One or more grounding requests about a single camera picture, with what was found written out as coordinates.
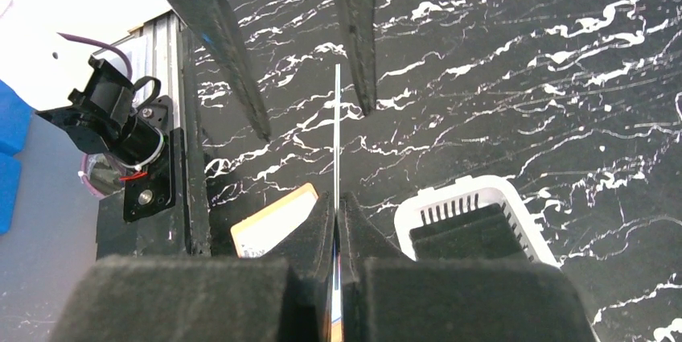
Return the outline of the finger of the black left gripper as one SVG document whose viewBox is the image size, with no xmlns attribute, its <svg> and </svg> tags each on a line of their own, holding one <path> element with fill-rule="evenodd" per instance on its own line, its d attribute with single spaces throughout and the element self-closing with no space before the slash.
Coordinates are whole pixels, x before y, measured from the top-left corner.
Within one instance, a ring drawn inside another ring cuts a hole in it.
<svg viewBox="0 0 682 342">
<path fill-rule="evenodd" d="M 212 59 L 227 73 L 227 82 L 258 138 L 269 141 L 272 130 L 236 15 L 228 0 L 167 0 Z"/>
<path fill-rule="evenodd" d="M 375 3 L 376 0 L 335 0 L 355 94 L 365 116 L 376 110 Z"/>
</svg>

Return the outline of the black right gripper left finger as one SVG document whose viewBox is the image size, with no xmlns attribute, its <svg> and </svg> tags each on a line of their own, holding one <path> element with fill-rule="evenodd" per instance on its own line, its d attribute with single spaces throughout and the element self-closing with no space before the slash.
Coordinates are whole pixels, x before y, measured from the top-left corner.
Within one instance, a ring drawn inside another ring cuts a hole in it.
<svg viewBox="0 0 682 342">
<path fill-rule="evenodd" d="M 333 203 L 259 258 L 97 261 L 53 327 L 54 341 L 328 341 Z"/>
</svg>

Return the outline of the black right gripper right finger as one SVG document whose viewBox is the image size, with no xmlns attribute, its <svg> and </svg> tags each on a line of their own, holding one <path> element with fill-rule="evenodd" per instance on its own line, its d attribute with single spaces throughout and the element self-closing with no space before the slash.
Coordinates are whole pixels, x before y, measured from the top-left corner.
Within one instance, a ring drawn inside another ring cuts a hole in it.
<svg viewBox="0 0 682 342">
<path fill-rule="evenodd" d="M 526 259 L 415 261 L 339 202 L 346 341 L 593 341 L 579 294 L 557 268 Z"/>
</svg>

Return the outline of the black credit card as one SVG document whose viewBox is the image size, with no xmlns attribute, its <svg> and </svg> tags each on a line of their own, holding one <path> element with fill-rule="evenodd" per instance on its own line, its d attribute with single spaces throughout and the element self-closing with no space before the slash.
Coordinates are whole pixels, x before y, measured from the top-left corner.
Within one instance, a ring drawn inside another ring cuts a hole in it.
<svg viewBox="0 0 682 342">
<path fill-rule="evenodd" d="M 333 207 L 338 216 L 340 201 L 340 102 L 341 102 L 341 64 L 335 65 L 334 122 L 333 122 Z M 334 272 L 331 292 L 331 338 L 330 341 L 343 340 L 343 306 L 341 290 L 340 246 L 334 246 Z"/>
</svg>

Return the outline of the brown leather card holder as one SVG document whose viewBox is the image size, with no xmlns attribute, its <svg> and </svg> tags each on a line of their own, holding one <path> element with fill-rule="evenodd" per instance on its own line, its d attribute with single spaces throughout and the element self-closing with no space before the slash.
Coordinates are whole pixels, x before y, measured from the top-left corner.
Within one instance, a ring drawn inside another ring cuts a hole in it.
<svg viewBox="0 0 682 342">
<path fill-rule="evenodd" d="M 305 183 L 230 228 L 239 258 L 259 258 L 281 243 L 310 215 L 318 200 L 312 183 Z"/>
</svg>

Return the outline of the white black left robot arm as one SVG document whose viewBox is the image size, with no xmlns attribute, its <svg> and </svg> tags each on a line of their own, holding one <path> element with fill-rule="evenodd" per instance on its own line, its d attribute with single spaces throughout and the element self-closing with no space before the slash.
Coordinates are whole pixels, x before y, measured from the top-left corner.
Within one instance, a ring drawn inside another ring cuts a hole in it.
<svg viewBox="0 0 682 342">
<path fill-rule="evenodd" d="M 269 140 L 271 127 L 238 18 L 229 0 L 165 0 L 225 73 L 253 131 Z M 376 108 L 376 0 L 335 0 L 343 48 L 364 114 Z M 62 32 L 51 6 L 1 0 L 1 80 L 40 117 L 71 135 L 80 151 L 108 153 L 125 167 L 145 169 L 159 158 L 162 133 L 138 116 L 134 96 L 150 78 L 85 56 L 78 44 L 106 43 Z"/>
</svg>

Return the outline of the white plastic basket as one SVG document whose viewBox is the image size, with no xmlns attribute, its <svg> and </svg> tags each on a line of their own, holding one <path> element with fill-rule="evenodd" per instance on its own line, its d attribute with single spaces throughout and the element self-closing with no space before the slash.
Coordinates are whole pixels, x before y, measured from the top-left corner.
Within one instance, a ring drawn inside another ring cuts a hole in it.
<svg viewBox="0 0 682 342">
<path fill-rule="evenodd" d="M 506 258 L 559 265 L 517 190 L 495 175 L 419 191 L 399 205 L 394 226 L 402 252 L 415 261 Z"/>
</svg>

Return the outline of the aluminium frame rail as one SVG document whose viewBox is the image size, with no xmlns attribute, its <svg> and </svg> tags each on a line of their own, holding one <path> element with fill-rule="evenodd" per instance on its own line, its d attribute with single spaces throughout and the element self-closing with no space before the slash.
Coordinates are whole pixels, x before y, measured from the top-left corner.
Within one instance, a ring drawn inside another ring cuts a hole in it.
<svg viewBox="0 0 682 342">
<path fill-rule="evenodd" d="M 179 74 L 179 41 L 182 25 L 170 11 L 144 23 L 113 46 L 128 58 L 134 83 L 144 76 L 153 77 L 137 91 L 133 107 L 138 116 L 161 130 L 167 138 L 182 126 Z"/>
</svg>

